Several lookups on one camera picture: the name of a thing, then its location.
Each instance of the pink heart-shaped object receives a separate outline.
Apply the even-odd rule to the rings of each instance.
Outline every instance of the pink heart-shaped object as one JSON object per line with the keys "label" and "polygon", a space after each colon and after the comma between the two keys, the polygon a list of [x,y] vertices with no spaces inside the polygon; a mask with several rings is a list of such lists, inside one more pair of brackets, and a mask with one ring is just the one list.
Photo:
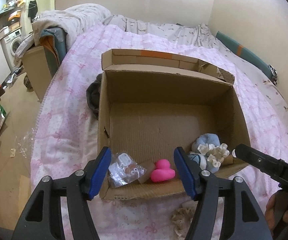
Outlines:
{"label": "pink heart-shaped object", "polygon": [[151,173],[151,180],[153,182],[161,182],[175,177],[175,171],[168,169],[157,169]]}
{"label": "pink heart-shaped object", "polygon": [[162,170],[169,169],[170,163],[166,159],[161,159],[155,163],[155,168],[156,169],[162,169]]}

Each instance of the human hand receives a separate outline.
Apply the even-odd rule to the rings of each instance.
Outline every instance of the human hand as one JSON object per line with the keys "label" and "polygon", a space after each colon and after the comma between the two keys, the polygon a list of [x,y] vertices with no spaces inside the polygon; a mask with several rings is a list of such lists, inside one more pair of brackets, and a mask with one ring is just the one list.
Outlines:
{"label": "human hand", "polygon": [[[269,199],[265,211],[265,219],[271,231],[274,229],[275,226],[274,206],[275,206],[276,194],[277,192],[274,193]],[[283,215],[283,221],[285,223],[288,223],[288,210]]]}

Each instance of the bed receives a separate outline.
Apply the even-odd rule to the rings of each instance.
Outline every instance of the bed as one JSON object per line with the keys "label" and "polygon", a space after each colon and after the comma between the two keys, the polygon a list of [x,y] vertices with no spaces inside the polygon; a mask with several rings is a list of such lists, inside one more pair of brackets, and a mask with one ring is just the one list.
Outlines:
{"label": "bed", "polygon": [[[59,26],[68,34],[68,53],[48,87],[38,114],[31,158],[32,189],[43,176],[50,175],[53,179],[69,176],[97,156],[97,120],[87,105],[85,92],[102,72],[101,54],[111,48],[199,57],[234,74],[234,88],[252,147],[288,162],[286,102],[263,72],[227,49],[211,34],[207,25],[188,28],[145,23],[87,4],[76,6],[69,13],[43,13],[33,24],[36,44],[39,32],[49,26]],[[264,211],[270,195],[278,190],[277,182],[251,166],[237,175],[245,179]],[[178,239],[170,216],[187,200],[186,195],[150,201],[103,201],[97,196],[89,202],[89,208],[101,239]],[[65,235],[72,239],[66,200],[61,204]],[[213,239],[219,237],[222,210],[223,203],[219,203]]]}

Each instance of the washing machine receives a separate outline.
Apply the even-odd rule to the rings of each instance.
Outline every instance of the washing machine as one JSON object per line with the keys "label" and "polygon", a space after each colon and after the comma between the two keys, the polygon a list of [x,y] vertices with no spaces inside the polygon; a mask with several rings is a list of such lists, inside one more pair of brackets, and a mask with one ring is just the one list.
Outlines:
{"label": "washing machine", "polygon": [[5,59],[11,71],[14,71],[18,67],[14,65],[14,57],[17,48],[21,44],[21,40],[22,36],[20,29],[10,33],[8,36],[1,40]]}

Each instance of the wooden floor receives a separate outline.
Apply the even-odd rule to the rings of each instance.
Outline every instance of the wooden floor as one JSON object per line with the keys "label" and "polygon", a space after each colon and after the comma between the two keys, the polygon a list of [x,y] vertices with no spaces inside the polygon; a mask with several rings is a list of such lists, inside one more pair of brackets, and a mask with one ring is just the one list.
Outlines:
{"label": "wooden floor", "polygon": [[30,158],[19,152],[11,158],[17,140],[35,127],[40,103],[23,84],[24,74],[1,97],[8,117],[0,132],[0,227],[14,230],[30,194]]}

